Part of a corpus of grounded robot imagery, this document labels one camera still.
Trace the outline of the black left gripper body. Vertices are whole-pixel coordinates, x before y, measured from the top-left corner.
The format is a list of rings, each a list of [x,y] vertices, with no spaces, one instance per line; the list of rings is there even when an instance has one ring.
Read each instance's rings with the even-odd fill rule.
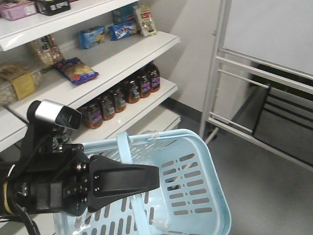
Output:
[[[82,144],[39,158],[31,167],[30,214],[64,212],[81,216],[86,209],[89,160]]]

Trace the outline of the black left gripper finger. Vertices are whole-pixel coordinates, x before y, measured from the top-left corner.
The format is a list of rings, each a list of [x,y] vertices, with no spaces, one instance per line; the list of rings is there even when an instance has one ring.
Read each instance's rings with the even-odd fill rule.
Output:
[[[96,212],[117,200],[159,188],[159,168],[124,164],[93,155],[89,179],[87,208],[89,212]]]

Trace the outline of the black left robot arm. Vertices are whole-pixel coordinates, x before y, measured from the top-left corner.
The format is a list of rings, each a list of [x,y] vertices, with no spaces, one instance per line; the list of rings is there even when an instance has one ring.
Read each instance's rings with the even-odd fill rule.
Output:
[[[52,139],[51,131],[30,127],[20,159],[0,165],[0,215],[23,223],[31,235],[39,233],[32,214],[81,216],[160,185],[156,166],[88,157],[82,144],[57,151]]]

